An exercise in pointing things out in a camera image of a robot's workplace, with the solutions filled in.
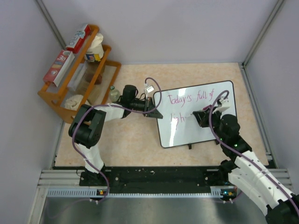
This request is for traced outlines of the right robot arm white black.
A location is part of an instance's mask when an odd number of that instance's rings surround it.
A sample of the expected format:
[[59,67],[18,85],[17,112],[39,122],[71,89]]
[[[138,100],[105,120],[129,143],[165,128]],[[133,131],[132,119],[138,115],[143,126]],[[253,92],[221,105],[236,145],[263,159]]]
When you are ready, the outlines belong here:
[[222,115],[207,107],[194,111],[198,125],[209,127],[229,160],[218,167],[222,184],[233,184],[264,214],[269,224],[297,224],[299,196],[285,187],[257,158],[249,144],[240,136],[240,125],[232,114]]

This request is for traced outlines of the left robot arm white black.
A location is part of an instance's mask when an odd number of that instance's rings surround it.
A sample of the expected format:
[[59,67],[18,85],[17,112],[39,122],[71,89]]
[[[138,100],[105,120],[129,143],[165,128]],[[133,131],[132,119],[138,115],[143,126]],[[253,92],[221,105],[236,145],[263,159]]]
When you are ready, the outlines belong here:
[[83,104],[80,106],[75,116],[68,134],[72,140],[72,146],[85,161],[85,171],[90,175],[90,180],[101,185],[107,179],[102,169],[104,162],[100,156],[98,142],[105,122],[114,119],[124,119],[131,113],[139,113],[148,118],[162,119],[163,115],[158,111],[161,104],[148,94],[152,92],[153,86],[145,84],[144,98],[138,98],[138,90],[133,85],[125,85],[122,94],[111,104],[89,106]]

